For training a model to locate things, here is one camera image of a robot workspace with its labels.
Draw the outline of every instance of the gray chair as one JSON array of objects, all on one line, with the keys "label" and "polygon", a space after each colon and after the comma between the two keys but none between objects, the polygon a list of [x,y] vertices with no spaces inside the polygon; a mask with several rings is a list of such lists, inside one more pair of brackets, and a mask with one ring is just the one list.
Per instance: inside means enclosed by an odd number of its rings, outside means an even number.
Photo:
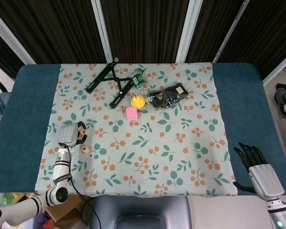
[{"label": "gray chair", "polygon": [[[102,229],[192,229],[186,196],[142,198],[135,196],[98,196],[94,200]],[[99,229],[92,213],[91,229]]]}]

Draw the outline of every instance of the green indicator light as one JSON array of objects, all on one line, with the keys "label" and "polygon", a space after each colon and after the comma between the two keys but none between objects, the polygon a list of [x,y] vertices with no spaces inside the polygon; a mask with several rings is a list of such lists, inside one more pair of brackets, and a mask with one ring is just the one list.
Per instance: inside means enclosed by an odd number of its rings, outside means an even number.
[{"label": "green indicator light", "polygon": [[281,228],[283,226],[283,223],[281,221],[276,222],[276,224]]}]

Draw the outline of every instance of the black package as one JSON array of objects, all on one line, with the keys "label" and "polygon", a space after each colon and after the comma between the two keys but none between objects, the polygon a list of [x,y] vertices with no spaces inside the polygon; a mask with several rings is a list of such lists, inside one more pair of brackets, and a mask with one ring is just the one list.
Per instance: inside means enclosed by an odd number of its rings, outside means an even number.
[{"label": "black package", "polygon": [[148,99],[153,107],[166,109],[184,99],[188,94],[182,83],[177,83],[162,91],[149,93]]}]

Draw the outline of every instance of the blue table mat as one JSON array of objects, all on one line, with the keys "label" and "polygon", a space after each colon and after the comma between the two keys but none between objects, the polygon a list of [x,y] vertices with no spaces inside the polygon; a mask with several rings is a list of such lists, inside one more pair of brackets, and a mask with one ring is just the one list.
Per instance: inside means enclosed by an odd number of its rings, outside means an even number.
[{"label": "blue table mat", "polygon": [[[18,72],[0,123],[0,192],[35,191],[59,70],[59,64],[40,64]],[[251,185],[233,150],[243,142],[263,151],[286,192],[286,158],[258,70],[249,63],[215,63],[213,74],[236,180]]]}]

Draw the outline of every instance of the yellow toy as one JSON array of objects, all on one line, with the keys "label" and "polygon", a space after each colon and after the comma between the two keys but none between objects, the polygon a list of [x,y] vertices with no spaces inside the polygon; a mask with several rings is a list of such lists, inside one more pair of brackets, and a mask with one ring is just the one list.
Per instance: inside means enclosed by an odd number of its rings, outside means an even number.
[{"label": "yellow toy", "polygon": [[142,95],[134,95],[131,101],[131,105],[141,109],[145,106],[145,98]]}]

